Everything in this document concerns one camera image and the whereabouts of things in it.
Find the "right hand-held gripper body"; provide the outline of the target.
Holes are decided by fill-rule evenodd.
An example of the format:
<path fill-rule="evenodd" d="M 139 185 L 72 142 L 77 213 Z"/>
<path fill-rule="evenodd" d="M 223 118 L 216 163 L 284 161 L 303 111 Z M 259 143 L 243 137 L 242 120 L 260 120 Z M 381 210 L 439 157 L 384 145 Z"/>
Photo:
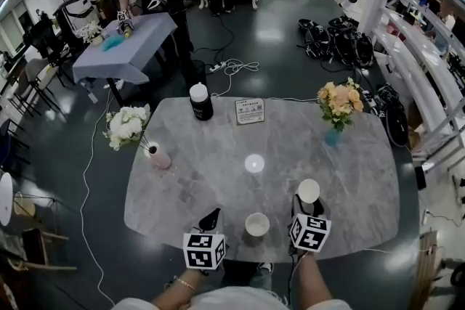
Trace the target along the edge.
<path fill-rule="evenodd" d="M 332 222 L 320 216 L 314 217 L 294 211 L 291 213 L 291 218 L 288 252 L 296 253 L 302 250 L 319 253 L 330 234 Z"/>

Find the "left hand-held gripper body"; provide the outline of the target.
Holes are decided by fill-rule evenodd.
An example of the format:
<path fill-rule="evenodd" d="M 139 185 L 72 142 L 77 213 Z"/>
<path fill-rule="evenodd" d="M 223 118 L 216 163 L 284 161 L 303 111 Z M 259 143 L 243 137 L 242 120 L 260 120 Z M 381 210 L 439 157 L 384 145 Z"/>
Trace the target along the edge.
<path fill-rule="evenodd" d="M 188 269 L 216 270 L 226 255 L 223 218 L 211 230 L 202 230 L 198 222 L 192 223 L 183 235 L 182 249 Z"/>

